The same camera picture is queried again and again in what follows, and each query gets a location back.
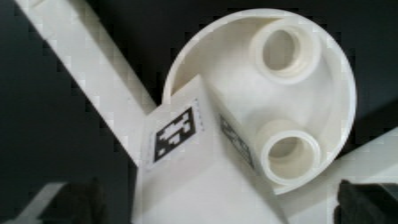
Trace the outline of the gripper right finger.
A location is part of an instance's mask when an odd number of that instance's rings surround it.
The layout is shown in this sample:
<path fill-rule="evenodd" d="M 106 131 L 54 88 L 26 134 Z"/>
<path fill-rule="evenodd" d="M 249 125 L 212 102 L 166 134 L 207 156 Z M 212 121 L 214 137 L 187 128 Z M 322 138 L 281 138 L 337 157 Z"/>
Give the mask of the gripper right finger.
<path fill-rule="evenodd" d="M 398 224 L 398 183 L 340 183 L 335 224 Z"/>

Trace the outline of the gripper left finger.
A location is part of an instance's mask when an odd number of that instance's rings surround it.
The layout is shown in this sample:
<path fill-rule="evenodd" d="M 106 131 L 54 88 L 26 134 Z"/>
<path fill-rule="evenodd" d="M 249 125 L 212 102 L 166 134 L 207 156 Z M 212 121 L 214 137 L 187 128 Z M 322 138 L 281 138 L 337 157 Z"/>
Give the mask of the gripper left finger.
<path fill-rule="evenodd" d="M 17 224 L 109 224 L 98 179 L 88 183 L 47 184 L 17 217 Z"/>

